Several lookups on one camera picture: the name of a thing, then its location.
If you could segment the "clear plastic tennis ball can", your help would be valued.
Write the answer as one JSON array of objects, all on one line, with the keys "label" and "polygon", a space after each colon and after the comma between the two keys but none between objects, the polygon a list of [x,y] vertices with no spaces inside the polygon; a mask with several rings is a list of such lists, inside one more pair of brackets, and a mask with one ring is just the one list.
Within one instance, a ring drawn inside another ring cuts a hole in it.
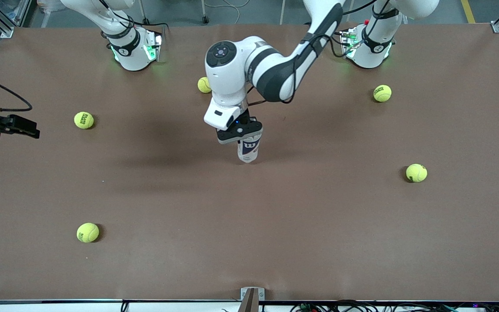
[{"label": "clear plastic tennis ball can", "polygon": [[237,154],[239,160],[250,163],[257,159],[261,134],[237,141]]}]

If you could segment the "silver metal table bracket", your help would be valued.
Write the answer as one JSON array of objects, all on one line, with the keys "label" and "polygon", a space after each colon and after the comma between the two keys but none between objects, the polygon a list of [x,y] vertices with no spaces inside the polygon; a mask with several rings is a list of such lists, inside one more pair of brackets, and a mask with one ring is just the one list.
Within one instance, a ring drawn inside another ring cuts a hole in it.
[{"label": "silver metal table bracket", "polygon": [[265,301],[266,296],[265,296],[265,288],[260,288],[260,287],[255,287],[255,286],[250,286],[250,287],[244,287],[240,289],[240,300],[244,300],[244,297],[247,292],[250,290],[254,290],[255,296],[257,296],[259,301]]}]

